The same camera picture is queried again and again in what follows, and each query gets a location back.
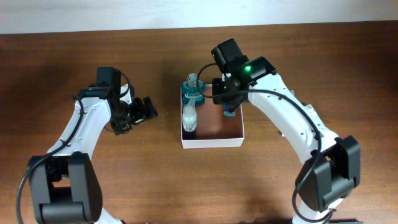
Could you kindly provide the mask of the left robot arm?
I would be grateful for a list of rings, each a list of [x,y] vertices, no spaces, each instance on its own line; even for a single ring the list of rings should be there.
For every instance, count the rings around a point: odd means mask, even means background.
[[[29,183],[37,223],[121,223],[103,207],[91,159],[99,136],[110,124],[115,135],[158,113],[149,97],[134,96],[126,75],[114,67],[97,69],[96,83],[75,95],[75,109],[57,142],[32,156],[22,183]]]

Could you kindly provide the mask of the clear pump sanitizer bottle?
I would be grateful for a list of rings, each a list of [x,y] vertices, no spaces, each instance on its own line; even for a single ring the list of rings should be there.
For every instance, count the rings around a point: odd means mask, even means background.
[[[183,138],[194,140],[196,138],[197,112],[195,109],[196,99],[190,98],[190,101],[184,106],[182,112]]]

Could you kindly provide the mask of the teal mouthwash bottle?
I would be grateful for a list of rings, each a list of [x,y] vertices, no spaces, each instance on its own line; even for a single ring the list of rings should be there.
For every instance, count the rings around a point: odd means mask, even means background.
[[[200,93],[206,90],[205,83],[197,80],[197,74],[191,73],[187,77],[187,81],[181,84],[182,105],[185,106],[194,98],[195,106],[201,106],[205,103],[205,97]]]

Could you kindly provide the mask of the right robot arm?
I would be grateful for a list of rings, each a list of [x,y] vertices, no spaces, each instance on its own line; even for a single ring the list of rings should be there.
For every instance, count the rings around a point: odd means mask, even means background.
[[[328,223],[336,207],[360,184],[361,146],[339,137],[286,87],[263,56],[248,59],[234,39],[211,50],[221,78],[213,79],[215,104],[248,102],[261,110],[287,138],[302,168],[295,181],[292,223]]]

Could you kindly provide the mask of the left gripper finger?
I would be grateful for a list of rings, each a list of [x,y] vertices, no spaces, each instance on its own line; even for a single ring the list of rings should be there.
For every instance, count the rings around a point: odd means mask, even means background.
[[[140,98],[135,97],[129,105],[129,109],[131,123],[133,125],[141,124],[146,120],[146,108]]]
[[[157,117],[158,116],[158,112],[155,109],[151,98],[149,96],[147,96],[147,97],[145,97],[143,99],[143,101],[144,101],[144,106],[145,106],[145,109],[146,109],[146,118],[147,119],[152,119],[152,118]]]

